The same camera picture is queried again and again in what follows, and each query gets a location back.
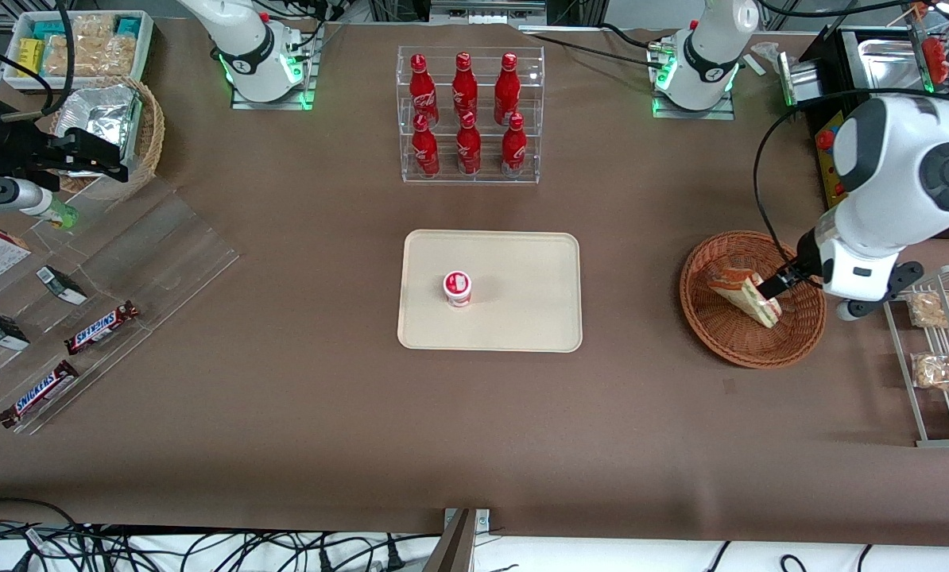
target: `beige tray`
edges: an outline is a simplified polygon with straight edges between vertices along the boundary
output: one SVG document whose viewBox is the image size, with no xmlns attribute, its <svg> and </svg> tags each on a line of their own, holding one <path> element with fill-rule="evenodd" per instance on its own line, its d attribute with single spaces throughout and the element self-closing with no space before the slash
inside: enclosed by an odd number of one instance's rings
<svg viewBox="0 0 949 572">
<path fill-rule="evenodd" d="M 471 276 L 471 304 L 443 276 Z M 416 230 L 405 239 L 397 339 L 410 349 L 572 352 L 580 347 L 580 247 L 557 232 Z"/>
</svg>

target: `wicker basket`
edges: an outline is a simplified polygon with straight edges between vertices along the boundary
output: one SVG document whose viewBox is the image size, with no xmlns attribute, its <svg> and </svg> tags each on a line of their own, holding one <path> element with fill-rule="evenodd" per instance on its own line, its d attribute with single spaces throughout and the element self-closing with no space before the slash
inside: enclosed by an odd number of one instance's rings
<svg viewBox="0 0 949 572">
<path fill-rule="evenodd" d="M 795 256 L 787 246 L 786 253 Z M 772 238 L 759 232 L 725 232 L 696 246 L 683 265 L 679 300 L 700 341 L 722 358 L 755 369 L 786 367 L 805 358 L 824 333 L 827 303 L 819 289 L 801 284 L 777 297 L 782 319 L 765 328 L 707 286 L 725 268 L 751 268 L 766 278 L 781 265 Z"/>
<path fill-rule="evenodd" d="M 160 104 L 153 97 L 152 91 L 144 83 L 125 76 L 103 77 L 94 81 L 89 87 L 111 87 L 128 86 L 139 91 L 139 97 L 143 102 L 143 112 L 139 118 L 139 131 L 136 140 L 136 157 L 138 163 L 129 173 L 129 182 L 119 184 L 111 181 L 111 186 L 107 193 L 98 195 L 100 199 L 128 199 L 132 193 L 139 191 L 143 185 L 150 182 L 156 173 L 156 166 L 160 160 L 160 152 L 163 149 L 163 111 Z M 52 116 L 52 128 L 57 127 L 57 121 L 61 113 L 57 112 Z M 60 175 L 61 191 L 77 193 L 96 181 L 93 177 L 68 177 Z"/>
</svg>

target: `brown table surface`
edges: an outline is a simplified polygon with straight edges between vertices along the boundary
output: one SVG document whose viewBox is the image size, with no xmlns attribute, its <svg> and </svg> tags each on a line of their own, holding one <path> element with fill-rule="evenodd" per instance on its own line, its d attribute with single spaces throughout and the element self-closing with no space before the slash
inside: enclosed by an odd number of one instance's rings
<svg viewBox="0 0 949 572">
<path fill-rule="evenodd" d="M 799 53 L 810 37 L 773 39 Z M 242 258 L 35 437 L 0 427 L 0 495 L 116 524 L 434 531 L 465 504 L 508 535 L 949 544 L 949 450 L 913 446 L 882 315 L 829 318 L 806 361 L 772 372 L 720 361 L 682 318 L 688 251 L 761 229 L 750 173 L 783 111 L 773 73 L 740 73 L 735 121 L 656 120 L 641 66 L 544 44 L 540 185 L 410 186 L 399 44 L 541 43 L 503 25 L 352 25 L 323 53 L 312 112 L 245 112 L 202 26 L 159 22 L 159 173 Z M 762 183 L 795 242 L 823 211 L 804 123 L 776 134 Z M 419 228 L 573 234 L 583 346 L 401 347 L 403 239 Z M 930 271 L 949 242 L 904 257 Z"/>
</svg>

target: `snickers bar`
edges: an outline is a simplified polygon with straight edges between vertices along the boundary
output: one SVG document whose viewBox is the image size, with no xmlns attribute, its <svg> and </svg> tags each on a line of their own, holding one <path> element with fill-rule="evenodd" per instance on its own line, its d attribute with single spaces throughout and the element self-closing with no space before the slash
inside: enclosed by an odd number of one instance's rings
<svg viewBox="0 0 949 572">
<path fill-rule="evenodd" d="M 112 309 L 110 314 L 97 319 L 89 328 L 72 336 L 72 339 L 64 340 L 64 347 L 68 348 L 68 355 L 78 354 L 83 349 L 103 340 L 111 332 L 117 330 L 122 323 L 130 321 L 137 315 L 139 315 L 139 311 L 132 305 L 132 300 L 127 300 L 124 304 Z"/>
<path fill-rule="evenodd" d="M 0 415 L 2 426 L 14 427 L 23 419 L 23 416 L 38 412 L 42 409 L 44 402 L 67 388 L 77 377 L 79 373 L 76 372 L 75 367 L 63 359 L 35 388 L 31 388 L 15 405 L 2 412 Z"/>
</svg>

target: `red bottle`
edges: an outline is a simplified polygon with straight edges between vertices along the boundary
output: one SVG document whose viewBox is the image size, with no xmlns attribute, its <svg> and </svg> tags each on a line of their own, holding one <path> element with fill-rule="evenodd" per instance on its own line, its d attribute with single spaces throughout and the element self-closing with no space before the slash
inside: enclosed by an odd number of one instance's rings
<svg viewBox="0 0 949 572">
<path fill-rule="evenodd" d="M 414 113 L 424 115 L 428 119 L 428 127 L 435 127 L 439 123 L 439 107 L 436 105 L 436 83 L 428 75 L 428 65 L 424 56 L 412 56 L 412 102 Z"/>
<path fill-rule="evenodd" d="M 412 146 L 419 174 L 427 179 L 435 176 L 439 172 L 439 146 L 436 145 L 436 135 L 428 130 L 428 119 L 424 115 L 414 116 Z"/>
<path fill-rule="evenodd" d="M 468 111 L 460 117 L 457 133 L 457 168 L 465 175 L 482 169 L 482 134 L 475 127 L 475 114 Z"/>
<path fill-rule="evenodd" d="M 503 54 L 503 70 L 496 79 L 496 123 L 506 126 L 510 114 L 517 110 L 521 101 L 521 79 L 517 77 L 517 56 L 511 52 Z"/>
<path fill-rule="evenodd" d="M 525 135 L 525 116 L 519 112 L 510 115 L 510 128 L 503 134 L 503 176 L 515 179 L 521 176 L 525 166 L 525 148 L 528 135 Z"/>
<path fill-rule="evenodd" d="M 478 80 L 471 72 L 471 54 L 457 54 L 457 75 L 453 76 L 453 108 L 457 117 L 470 111 L 478 119 Z"/>
</svg>

